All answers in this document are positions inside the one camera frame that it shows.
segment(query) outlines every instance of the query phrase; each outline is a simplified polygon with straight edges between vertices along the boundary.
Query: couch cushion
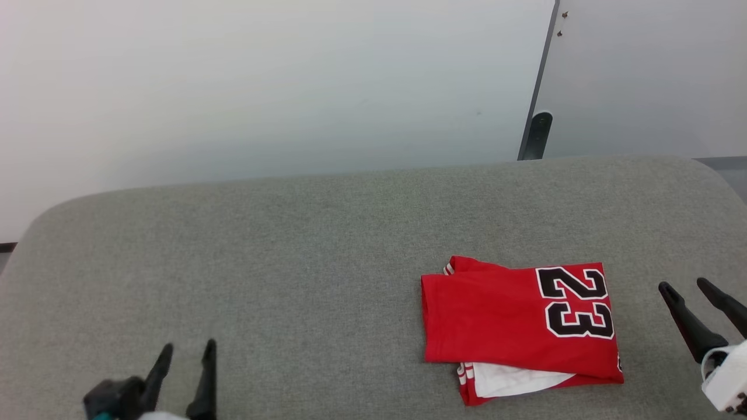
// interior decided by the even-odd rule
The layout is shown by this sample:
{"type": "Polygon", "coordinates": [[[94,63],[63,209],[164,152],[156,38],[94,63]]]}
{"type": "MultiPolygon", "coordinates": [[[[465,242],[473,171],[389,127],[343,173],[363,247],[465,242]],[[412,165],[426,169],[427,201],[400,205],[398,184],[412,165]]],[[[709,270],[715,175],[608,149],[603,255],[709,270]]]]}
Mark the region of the couch cushion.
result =
{"type": "Polygon", "coordinates": [[[679,158],[567,158],[257,179],[85,197],[36,220],[0,277],[0,407],[82,419],[106,377],[176,352],[183,413],[208,338],[222,419],[717,419],[657,292],[732,342],[695,278],[747,303],[747,207],[679,158]],[[510,267],[602,261],[626,383],[465,409],[424,363],[419,276],[451,254],[510,267]]]}

